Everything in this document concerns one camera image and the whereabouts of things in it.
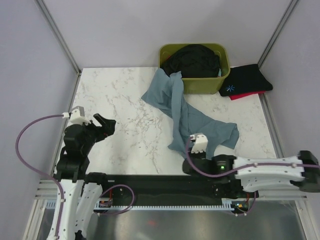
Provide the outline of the blue-grey t shirt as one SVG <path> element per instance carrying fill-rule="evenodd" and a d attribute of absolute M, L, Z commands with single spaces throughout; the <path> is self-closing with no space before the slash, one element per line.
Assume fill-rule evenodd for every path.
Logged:
<path fill-rule="evenodd" d="M 226 123 L 205 115 L 187 103 L 184 97 L 184 83 L 181 72 L 167 75 L 157 69 L 148 90 L 141 99 L 159 109 L 173 120 L 170 150 L 186 157 L 186 144 L 190 135 L 204 134 L 208 139 L 206 157 L 213 157 L 219 145 L 234 149 L 240 133 L 236 123 Z"/>

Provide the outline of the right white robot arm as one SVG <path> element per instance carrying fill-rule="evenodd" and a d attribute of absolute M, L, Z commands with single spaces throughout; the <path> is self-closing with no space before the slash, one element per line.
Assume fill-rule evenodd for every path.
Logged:
<path fill-rule="evenodd" d="M 211 159 L 205 153 L 189 152 L 182 171 L 191 176 L 207 177 L 222 186 L 227 198 L 261 190 L 297 187 L 301 192 L 319 193 L 320 165 L 308 150 L 297 156 L 275 159 L 254 159 L 220 154 Z"/>

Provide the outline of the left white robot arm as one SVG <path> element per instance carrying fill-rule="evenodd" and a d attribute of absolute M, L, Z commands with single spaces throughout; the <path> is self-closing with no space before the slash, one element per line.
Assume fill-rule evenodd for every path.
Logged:
<path fill-rule="evenodd" d="M 64 147 L 56 165 L 54 181 L 58 192 L 49 240 L 84 240 L 91 215 L 99 197 L 106 196 L 110 185 L 104 173 L 87 174 L 88 155 L 95 143 L 115 132 L 116 121 L 96 113 L 99 126 L 81 114 L 70 115 L 71 125 L 64 131 Z"/>

